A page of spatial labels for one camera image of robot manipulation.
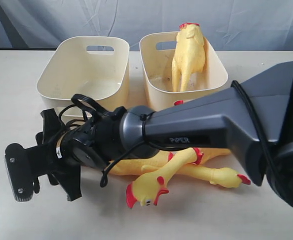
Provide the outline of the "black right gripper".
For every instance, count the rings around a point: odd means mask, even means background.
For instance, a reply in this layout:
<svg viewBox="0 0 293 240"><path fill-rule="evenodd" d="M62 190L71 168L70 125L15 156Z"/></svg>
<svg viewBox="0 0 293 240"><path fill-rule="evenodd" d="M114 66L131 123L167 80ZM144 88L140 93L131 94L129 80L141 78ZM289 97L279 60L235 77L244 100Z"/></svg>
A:
<svg viewBox="0 0 293 240"><path fill-rule="evenodd" d="M66 128L54 108L40 113L42 131L35 135L37 145L26 148L32 174L46 175L51 185L60 185L69 202L82 197L81 166L100 171L107 167L104 146L106 132L96 125Z"/></svg>

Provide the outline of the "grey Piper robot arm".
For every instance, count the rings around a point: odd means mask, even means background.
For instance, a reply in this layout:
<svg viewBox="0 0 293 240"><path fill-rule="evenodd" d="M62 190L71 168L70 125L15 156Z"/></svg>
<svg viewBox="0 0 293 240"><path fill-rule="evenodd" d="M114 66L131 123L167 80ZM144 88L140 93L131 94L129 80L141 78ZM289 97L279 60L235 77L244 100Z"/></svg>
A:
<svg viewBox="0 0 293 240"><path fill-rule="evenodd" d="M44 110L37 145L19 150L26 193L17 193L17 200L38 193L42 175L73 201L81 197L82 164L102 172L104 187L108 173L124 159L198 147L230 150L254 184L267 178L293 207L293 61L161 111L144 105L108 111L82 94L71 100L82 110L82 125L65 124L53 109Z"/></svg>

